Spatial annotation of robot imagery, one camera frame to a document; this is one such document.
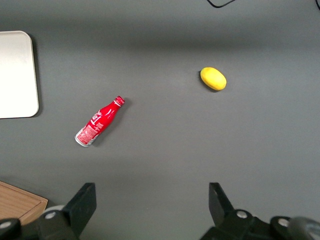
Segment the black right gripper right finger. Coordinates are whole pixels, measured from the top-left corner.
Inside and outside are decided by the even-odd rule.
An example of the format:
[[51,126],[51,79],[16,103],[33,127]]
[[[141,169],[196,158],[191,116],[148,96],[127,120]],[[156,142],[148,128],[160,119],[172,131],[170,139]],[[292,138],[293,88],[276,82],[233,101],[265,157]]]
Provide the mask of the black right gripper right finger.
[[218,182],[211,182],[209,184],[208,207],[216,227],[219,227],[228,217],[241,220],[253,217],[248,211],[235,209]]

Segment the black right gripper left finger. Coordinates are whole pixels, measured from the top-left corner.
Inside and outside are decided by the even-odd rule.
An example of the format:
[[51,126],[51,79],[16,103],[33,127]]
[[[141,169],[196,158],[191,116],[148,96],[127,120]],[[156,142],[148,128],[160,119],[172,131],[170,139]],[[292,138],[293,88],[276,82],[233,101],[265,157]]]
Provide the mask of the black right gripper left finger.
[[63,213],[77,237],[85,229],[96,208],[96,185],[93,182],[85,183],[63,207]]

